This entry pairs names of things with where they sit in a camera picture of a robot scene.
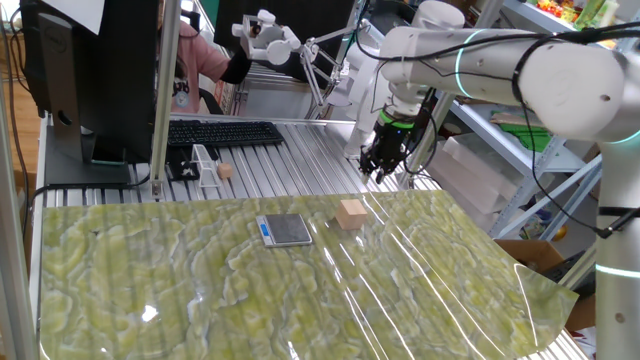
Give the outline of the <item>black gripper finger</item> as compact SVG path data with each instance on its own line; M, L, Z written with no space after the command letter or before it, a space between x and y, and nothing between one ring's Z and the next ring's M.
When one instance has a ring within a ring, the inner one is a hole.
M364 176L371 176L379 169L378 144L373 142L360 148L359 169Z
M385 177L392 174L400 163L398 154L385 155L379 160L376 183L381 184Z

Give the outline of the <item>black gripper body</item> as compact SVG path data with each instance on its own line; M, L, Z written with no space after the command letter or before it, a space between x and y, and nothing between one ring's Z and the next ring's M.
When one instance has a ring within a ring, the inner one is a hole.
M403 158L413 128L377 124L374 132L373 150L377 158Z

